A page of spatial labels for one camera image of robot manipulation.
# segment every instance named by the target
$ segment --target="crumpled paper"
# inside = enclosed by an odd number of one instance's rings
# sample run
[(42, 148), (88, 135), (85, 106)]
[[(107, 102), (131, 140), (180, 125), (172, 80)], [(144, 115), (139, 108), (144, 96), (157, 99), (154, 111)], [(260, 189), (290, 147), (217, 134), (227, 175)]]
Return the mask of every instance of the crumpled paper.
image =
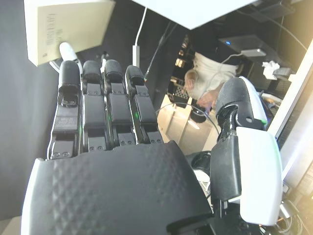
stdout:
[(274, 61), (263, 62), (262, 67), (264, 67), (263, 75), (266, 79), (277, 80), (277, 77), (273, 75), (274, 71), (280, 68), (280, 65)]

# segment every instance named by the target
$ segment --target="person's hand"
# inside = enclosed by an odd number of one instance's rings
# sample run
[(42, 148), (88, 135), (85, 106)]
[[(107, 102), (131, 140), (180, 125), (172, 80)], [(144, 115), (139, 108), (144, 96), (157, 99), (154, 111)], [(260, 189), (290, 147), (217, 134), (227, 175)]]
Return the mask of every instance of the person's hand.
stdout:
[(194, 88), (194, 84), (195, 84), (195, 81), (193, 79), (187, 79), (185, 81), (185, 86), (184, 88), (187, 90), (187, 91), (191, 91), (193, 88)]
[(207, 93), (205, 93), (198, 101), (197, 104), (199, 104), (201, 107), (207, 108), (209, 104), (211, 104), (212, 107), (215, 106), (217, 97), (219, 95), (219, 90), (212, 90)]

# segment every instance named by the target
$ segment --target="person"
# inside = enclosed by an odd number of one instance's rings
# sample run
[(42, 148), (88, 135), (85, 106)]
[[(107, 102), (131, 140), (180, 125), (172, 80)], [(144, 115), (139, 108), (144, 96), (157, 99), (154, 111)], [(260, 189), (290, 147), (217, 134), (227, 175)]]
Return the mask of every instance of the person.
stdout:
[(218, 41), (212, 22), (192, 30), (189, 40), (195, 58), (194, 67), (185, 74), (184, 89), (198, 105), (209, 110), (215, 107), (224, 82), (236, 76), (241, 60), (229, 58), (236, 52)]

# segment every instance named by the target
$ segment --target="robotic hand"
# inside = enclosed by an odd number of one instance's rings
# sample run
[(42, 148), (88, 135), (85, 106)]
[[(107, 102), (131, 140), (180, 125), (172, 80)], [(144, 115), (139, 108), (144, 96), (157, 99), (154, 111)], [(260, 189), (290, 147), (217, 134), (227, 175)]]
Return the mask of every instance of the robotic hand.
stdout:
[[(47, 157), (35, 160), (27, 187), (22, 235), (218, 235), (226, 234), (218, 229), (225, 221), (231, 234), (251, 234), (258, 225), (246, 222), (272, 223), (281, 199), (281, 180), (270, 179), (280, 174), (279, 152), (262, 130), (262, 110), (250, 105), (249, 86), (231, 79), (217, 101), (222, 132), (210, 159), (214, 216), (179, 147), (163, 143), (140, 69), (129, 66), (123, 79), (117, 61), (108, 60), (103, 74), (87, 61), (80, 80), (77, 64), (64, 61)], [(240, 207), (232, 203), (239, 200)], [(246, 222), (229, 208), (240, 208)]]

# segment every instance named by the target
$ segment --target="white shirt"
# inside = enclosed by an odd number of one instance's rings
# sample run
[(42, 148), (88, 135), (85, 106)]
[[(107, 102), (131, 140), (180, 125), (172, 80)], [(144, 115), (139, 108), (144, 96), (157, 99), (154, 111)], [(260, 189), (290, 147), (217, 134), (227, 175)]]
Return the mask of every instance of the white shirt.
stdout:
[(221, 83), (235, 77), (237, 68), (238, 66), (221, 64), (196, 52), (194, 68), (186, 73), (185, 81), (191, 71), (197, 72), (198, 78), (193, 89), (188, 91), (188, 95), (199, 100), (206, 92), (216, 89)]

